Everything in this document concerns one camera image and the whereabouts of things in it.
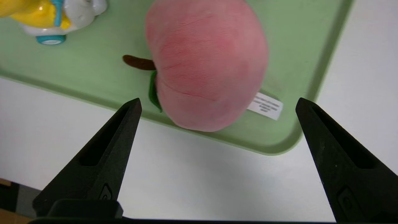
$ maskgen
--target toy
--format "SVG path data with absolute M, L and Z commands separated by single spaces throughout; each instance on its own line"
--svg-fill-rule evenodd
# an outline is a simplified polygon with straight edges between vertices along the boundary
M 106 0 L 0 0 L 0 17 L 20 22 L 38 43 L 60 44 L 65 35 L 84 28 L 107 8 Z
M 221 130 L 245 112 L 261 87 L 268 47 L 244 0 L 157 0 L 146 16 L 146 40 L 153 65 L 130 55 L 123 59 L 157 69 L 151 101 L 180 127 Z

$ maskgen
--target yellow toy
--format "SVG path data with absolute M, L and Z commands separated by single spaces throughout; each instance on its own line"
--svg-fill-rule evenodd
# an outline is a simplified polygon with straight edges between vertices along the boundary
M 0 18 L 18 21 L 26 33 L 46 45 L 60 44 L 65 34 L 93 22 L 106 0 L 0 0 Z

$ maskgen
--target green tray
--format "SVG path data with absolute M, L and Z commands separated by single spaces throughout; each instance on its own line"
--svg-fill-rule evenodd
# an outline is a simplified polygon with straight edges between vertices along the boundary
M 286 152 L 301 136 L 295 106 L 315 100 L 351 0 L 249 0 L 267 35 L 270 60 L 261 92 L 284 103 L 278 121 L 247 111 L 214 133 L 193 132 L 266 155 Z M 65 43 L 45 46 L 17 22 L 0 19 L 0 75 L 106 108 L 139 97 L 142 117 L 176 127 L 148 99 L 151 72 L 127 66 L 124 54 L 151 58 L 144 19 L 152 1 L 110 1 L 88 27 Z

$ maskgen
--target green felt leaf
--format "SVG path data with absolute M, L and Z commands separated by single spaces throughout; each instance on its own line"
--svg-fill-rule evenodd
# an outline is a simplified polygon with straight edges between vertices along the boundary
M 156 91 L 156 84 L 155 84 L 155 78 L 156 75 L 158 74 L 157 71 L 154 71 L 152 75 L 150 76 L 150 84 L 149 84 L 149 100 L 157 107 L 159 108 L 160 112 L 162 112 L 162 106 L 160 105 L 159 99 L 158 99 L 158 94 Z

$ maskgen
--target brown cardboard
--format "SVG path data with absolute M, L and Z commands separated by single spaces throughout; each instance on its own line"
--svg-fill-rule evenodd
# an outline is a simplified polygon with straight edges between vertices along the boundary
M 6 180 L 0 178 L 0 185 L 6 186 L 6 187 L 10 187 L 11 186 L 11 181 L 6 181 Z
M 0 224 L 27 224 L 30 221 L 31 218 L 0 209 Z

